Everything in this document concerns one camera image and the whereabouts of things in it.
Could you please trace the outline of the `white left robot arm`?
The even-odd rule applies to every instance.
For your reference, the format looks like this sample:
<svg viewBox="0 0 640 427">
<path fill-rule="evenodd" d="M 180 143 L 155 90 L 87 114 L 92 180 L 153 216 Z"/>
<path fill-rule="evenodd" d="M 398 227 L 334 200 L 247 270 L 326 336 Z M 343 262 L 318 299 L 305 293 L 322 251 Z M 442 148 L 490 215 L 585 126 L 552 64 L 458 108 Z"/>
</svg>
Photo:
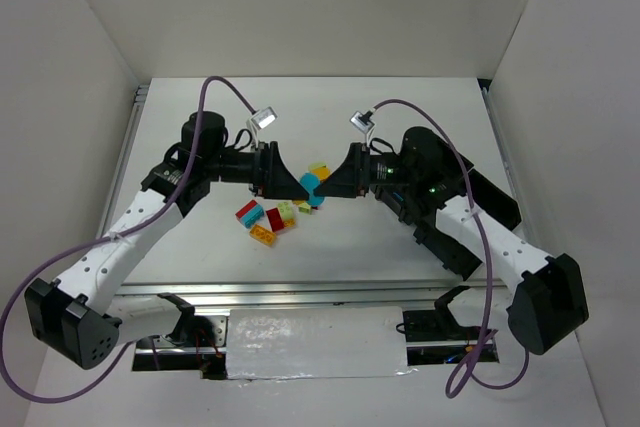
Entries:
<svg viewBox="0 0 640 427">
<path fill-rule="evenodd" d="M 34 336 L 84 370 L 105 360 L 126 342 L 166 336 L 176 344 L 193 341 L 211 324 L 175 294 L 134 300 L 117 291 L 153 246 L 207 196 L 214 182 L 248 185 L 253 195 L 272 200 L 307 199 L 284 165 L 278 144 L 257 134 L 277 118 L 272 108 L 253 114 L 246 126 L 251 149 L 229 144 L 224 118 L 194 113 L 181 139 L 141 183 L 132 204 L 101 243 L 51 282 L 35 279 L 25 291 Z"/>
</svg>

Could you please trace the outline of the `teal oval lego brick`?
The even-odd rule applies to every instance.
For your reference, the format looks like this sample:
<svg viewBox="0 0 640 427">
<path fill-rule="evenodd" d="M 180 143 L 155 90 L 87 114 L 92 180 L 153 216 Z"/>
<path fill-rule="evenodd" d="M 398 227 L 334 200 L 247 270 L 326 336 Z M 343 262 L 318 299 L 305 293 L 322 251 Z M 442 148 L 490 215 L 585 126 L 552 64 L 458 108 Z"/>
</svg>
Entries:
<svg viewBox="0 0 640 427">
<path fill-rule="evenodd" d="M 320 179 L 315 174 L 311 172 L 305 173 L 301 176 L 299 183 L 308 193 L 307 203 L 311 207 L 319 207 L 324 202 L 323 196 L 315 194 L 315 189 L 321 185 Z"/>
</svg>

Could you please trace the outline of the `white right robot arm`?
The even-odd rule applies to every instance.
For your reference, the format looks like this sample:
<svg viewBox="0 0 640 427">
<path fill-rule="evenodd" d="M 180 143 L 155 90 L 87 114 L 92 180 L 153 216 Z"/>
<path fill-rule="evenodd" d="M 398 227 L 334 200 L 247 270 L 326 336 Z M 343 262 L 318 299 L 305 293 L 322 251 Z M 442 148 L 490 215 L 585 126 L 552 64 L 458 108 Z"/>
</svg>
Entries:
<svg viewBox="0 0 640 427">
<path fill-rule="evenodd" d="M 534 355 L 548 352 L 589 318 L 577 261 L 519 237 L 517 202 L 426 127 L 408 129 L 397 153 L 352 144 L 314 193 L 336 198 L 373 193 L 413 227 L 417 243 L 445 269 L 468 279 L 480 265 L 489 266 L 510 292 L 509 304 L 495 310 L 493 327 L 508 329 Z"/>
</svg>

